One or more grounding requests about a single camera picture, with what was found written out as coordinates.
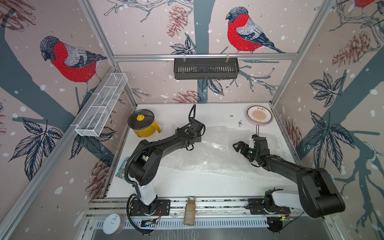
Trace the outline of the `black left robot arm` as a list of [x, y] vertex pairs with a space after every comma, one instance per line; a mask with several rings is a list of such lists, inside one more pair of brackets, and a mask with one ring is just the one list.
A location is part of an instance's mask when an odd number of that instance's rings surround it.
[[135, 188], [143, 207], [149, 209], [157, 206], [158, 196], [152, 186], [152, 180], [158, 172], [162, 158], [176, 150], [193, 150], [194, 144], [202, 141], [205, 131], [206, 126], [203, 123], [192, 120], [186, 126], [177, 128], [175, 134], [168, 138], [139, 142], [127, 159], [124, 178]]

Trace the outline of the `patterned plate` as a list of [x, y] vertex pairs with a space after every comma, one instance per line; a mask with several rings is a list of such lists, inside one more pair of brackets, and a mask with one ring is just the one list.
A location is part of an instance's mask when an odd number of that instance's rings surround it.
[[248, 107], [246, 117], [248, 121], [256, 125], [268, 125], [273, 121], [273, 113], [271, 110], [260, 105]]

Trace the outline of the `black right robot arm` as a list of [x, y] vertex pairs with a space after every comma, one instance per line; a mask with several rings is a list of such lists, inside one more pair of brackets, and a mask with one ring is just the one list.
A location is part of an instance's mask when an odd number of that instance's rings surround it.
[[256, 134], [252, 135], [249, 145], [240, 141], [233, 144], [233, 148], [250, 163], [256, 162], [255, 167], [279, 174], [297, 184], [296, 192], [283, 189], [266, 191], [263, 205], [267, 212], [274, 213], [278, 208], [287, 207], [319, 218], [346, 209], [340, 192], [325, 169], [300, 166], [270, 154], [267, 139]]

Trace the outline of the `pink dinner plate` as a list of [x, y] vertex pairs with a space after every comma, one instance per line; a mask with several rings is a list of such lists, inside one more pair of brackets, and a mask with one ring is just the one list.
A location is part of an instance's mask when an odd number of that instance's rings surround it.
[[247, 120], [249, 123], [251, 123], [251, 124], [253, 124], [253, 125], [259, 125], [259, 126], [267, 126], [267, 125], [269, 125], [271, 122], [272, 122], [272, 120], [271, 121], [267, 121], [267, 122], [258, 122], [258, 121], [252, 121], [252, 120]]

